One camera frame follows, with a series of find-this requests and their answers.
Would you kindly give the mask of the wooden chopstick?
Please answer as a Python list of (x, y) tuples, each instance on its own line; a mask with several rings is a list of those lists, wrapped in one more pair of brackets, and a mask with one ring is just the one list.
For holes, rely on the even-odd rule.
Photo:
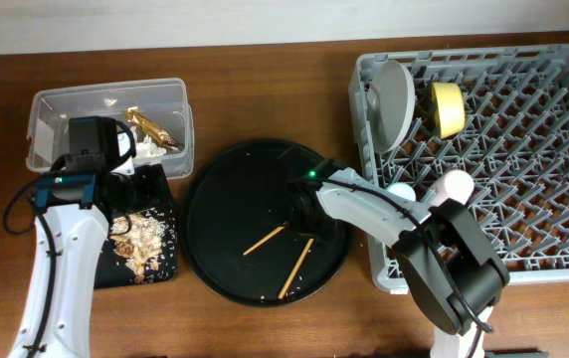
[(277, 235), (278, 233), (280, 233), (283, 229), (285, 228), (285, 225), (280, 225), (276, 228), (274, 228), (271, 232), (269, 232), (268, 234), (266, 234), (264, 237), (262, 237), (260, 240), (258, 240), (256, 243), (254, 243), (251, 247), (249, 247), (248, 249), (246, 249), (243, 252), (243, 256), (247, 256), (249, 253), (253, 252), (255, 249), (257, 249), (259, 246), (263, 245), (264, 243), (266, 243), (268, 240), (270, 240), (272, 237), (274, 237), (275, 235)]
[(311, 248), (313, 242), (314, 242), (314, 238), (310, 238), (306, 242), (301, 254), (299, 255), (299, 257), (298, 257), (297, 261), (295, 262), (292, 270), (290, 271), (286, 281), (284, 282), (284, 285), (281, 288), (281, 291), (279, 292), (278, 299), (283, 299), (287, 295), (288, 289), (289, 289), (290, 285), (292, 284), (293, 279), (296, 277), (300, 267), (302, 266), (302, 263), (304, 262), (308, 252), (310, 251), (310, 248)]

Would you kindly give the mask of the white tissue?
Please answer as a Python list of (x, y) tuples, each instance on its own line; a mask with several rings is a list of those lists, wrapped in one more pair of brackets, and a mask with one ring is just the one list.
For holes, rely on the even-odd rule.
[(137, 158), (153, 158), (163, 156), (167, 150), (159, 146), (149, 134), (144, 133), (135, 126), (130, 128), (135, 140), (135, 150)]

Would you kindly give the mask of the gold foil wrapper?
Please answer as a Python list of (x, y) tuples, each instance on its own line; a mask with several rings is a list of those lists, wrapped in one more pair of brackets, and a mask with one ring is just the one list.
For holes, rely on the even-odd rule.
[(176, 151), (184, 149), (185, 145), (183, 143), (172, 137), (169, 132), (159, 124), (145, 117), (137, 107), (128, 108), (124, 112), (124, 115), (129, 123), (134, 124), (145, 134), (149, 135), (157, 145)]

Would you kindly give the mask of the blue cup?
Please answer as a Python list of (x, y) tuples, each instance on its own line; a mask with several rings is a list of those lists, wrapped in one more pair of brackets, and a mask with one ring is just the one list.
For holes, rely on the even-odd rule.
[(416, 200), (416, 193), (415, 190), (406, 183), (393, 183), (389, 185), (386, 190), (397, 196), (400, 197), (402, 200), (406, 201), (415, 201)]

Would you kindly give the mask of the food scraps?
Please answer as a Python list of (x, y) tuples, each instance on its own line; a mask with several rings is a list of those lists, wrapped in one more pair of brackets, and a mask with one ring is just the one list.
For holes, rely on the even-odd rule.
[(152, 282), (168, 256), (164, 240), (167, 225), (152, 216), (130, 214), (112, 221), (108, 238), (115, 243), (114, 252), (125, 259), (124, 266), (134, 274), (135, 284)]

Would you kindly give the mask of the grey plate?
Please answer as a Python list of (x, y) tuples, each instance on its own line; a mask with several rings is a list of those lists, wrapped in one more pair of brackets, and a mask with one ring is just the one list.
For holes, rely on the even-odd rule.
[(374, 151), (383, 154), (399, 146), (411, 125), (415, 87), (408, 69), (397, 61), (377, 72), (366, 96)]

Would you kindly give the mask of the pink cup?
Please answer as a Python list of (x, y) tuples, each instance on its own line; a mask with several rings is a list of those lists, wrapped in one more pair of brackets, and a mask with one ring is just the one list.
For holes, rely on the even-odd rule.
[(453, 169), (435, 181), (430, 190), (434, 192), (429, 201), (433, 206), (440, 206), (448, 199), (465, 205), (474, 191), (474, 179), (463, 170)]

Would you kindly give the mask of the yellow bowl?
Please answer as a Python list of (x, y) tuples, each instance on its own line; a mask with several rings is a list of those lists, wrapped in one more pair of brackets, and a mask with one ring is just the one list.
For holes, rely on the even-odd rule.
[(435, 124), (442, 139), (461, 132), (466, 125), (465, 102), (455, 83), (432, 83), (431, 99), (436, 105)]

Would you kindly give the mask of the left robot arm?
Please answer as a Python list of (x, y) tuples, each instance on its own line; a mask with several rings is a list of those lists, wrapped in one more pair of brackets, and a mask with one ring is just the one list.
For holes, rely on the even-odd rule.
[(67, 153), (17, 193), (34, 214), (35, 260), (13, 357), (87, 357), (96, 288), (176, 273), (176, 219), (161, 165), (110, 117), (69, 122)]

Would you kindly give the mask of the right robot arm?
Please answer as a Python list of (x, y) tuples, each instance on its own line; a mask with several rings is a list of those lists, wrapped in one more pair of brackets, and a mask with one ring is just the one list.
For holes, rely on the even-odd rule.
[(508, 269), (466, 203), (474, 180), (453, 170), (424, 202), (382, 189), (332, 159), (285, 152), (288, 224), (319, 239), (345, 222), (397, 260), (415, 303), (435, 326), (433, 357), (483, 357), (487, 320), (509, 284)]

